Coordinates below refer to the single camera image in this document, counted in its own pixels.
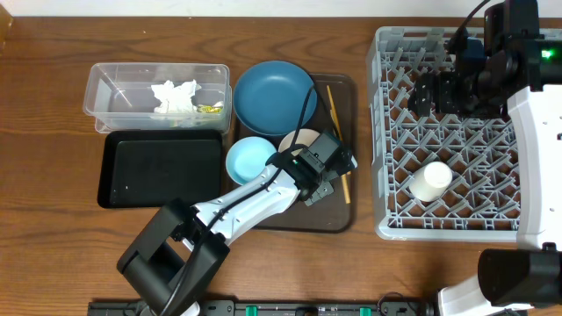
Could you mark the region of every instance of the wooden tabletop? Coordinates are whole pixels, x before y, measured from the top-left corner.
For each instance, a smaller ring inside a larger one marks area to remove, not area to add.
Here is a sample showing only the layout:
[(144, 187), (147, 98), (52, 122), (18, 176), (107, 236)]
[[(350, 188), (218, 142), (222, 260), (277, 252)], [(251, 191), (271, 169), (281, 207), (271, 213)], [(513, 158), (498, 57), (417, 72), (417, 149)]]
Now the wooden tabletop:
[[(104, 135), (82, 110), (97, 62), (294, 61), (357, 83), (358, 211), (345, 233), (252, 231), (208, 291), (239, 300), (377, 301), (433, 295), (476, 272), (480, 251), (513, 244), (383, 241), (374, 233), (365, 56), (380, 26), (443, 18), (16, 18), (0, 57), (0, 314), (85, 315), (88, 302), (137, 298), (116, 263), (156, 209), (104, 210)], [(562, 27), (545, 20), (543, 27)], [(555, 307), (532, 315), (561, 314)]]

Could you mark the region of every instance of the crumpled paper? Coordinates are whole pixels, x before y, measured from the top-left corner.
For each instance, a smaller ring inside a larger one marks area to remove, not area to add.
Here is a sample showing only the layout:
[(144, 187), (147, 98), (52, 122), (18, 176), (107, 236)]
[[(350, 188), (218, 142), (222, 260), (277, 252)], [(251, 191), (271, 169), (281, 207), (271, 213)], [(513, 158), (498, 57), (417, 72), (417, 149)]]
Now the crumpled paper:
[(170, 80), (164, 84), (153, 84), (150, 86), (155, 93), (155, 98), (160, 100), (160, 106), (155, 107), (155, 113), (195, 113), (197, 106), (193, 105), (191, 97), (195, 91), (201, 89), (195, 80), (185, 82), (174, 87)]

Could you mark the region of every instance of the blue bowl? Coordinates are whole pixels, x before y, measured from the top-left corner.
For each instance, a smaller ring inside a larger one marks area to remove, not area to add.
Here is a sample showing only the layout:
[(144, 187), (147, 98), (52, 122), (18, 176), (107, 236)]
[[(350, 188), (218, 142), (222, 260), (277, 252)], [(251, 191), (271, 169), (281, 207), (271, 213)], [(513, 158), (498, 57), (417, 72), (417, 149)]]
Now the blue bowl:
[(254, 180), (265, 168), (265, 163), (277, 150), (261, 137), (238, 140), (227, 154), (227, 173), (242, 185)]
[[(299, 123), (306, 93), (313, 85), (305, 70), (286, 61), (266, 61), (248, 69), (234, 88), (234, 112), (250, 130), (267, 136), (286, 135)], [(310, 95), (303, 125), (316, 109)]]

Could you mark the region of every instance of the lattice basket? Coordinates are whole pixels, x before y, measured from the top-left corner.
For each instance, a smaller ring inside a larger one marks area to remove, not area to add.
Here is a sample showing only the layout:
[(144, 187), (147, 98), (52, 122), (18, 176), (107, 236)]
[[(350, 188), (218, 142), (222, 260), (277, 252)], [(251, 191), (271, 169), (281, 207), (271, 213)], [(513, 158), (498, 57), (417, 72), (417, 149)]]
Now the lattice basket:
[[(419, 118), (407, 109), (416, 78), (452, 70), (443, 49), (456, 28), (382, 27), (367, 57), (373, 130), (375, 230), (390, 240), (515, 241), (520, 186), (510, 120)], [(482, 38), (484, 30), (471, 28)], [(562, 30), (541, 30), (562, 39)], [(441, 161), (453, 170), (449, 189), (433, 203), (415, 198), (413, 173)]]

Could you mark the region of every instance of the chopstick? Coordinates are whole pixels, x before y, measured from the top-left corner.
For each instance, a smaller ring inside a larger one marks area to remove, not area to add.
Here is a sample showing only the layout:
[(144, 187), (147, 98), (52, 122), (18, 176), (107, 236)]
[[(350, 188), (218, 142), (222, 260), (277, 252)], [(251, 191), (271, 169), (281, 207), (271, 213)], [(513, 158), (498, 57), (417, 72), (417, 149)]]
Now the chopstick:
[[(335, 124), (335, 129), (337, 133), (340, 135), (340, 140), (343, 142), (342, 136), (342, 129), (340, 128), (340, 121), (337, 119), (337, 112), (335, 111), (334, 99), (332, 98), (332, 91), (330, 90), (330, 86), (328, 88), (328, 98), (330, 99), (330, 105), (332, 106), (330, 109), (330, 116)], [(348, 186), (348, 178), (346, 175), (342, 175), (342, 185), (343, 185), (343, 196), (345, 197), (345, 204), (351, 203), (351, 197), (349, 196), (349, 186)]]

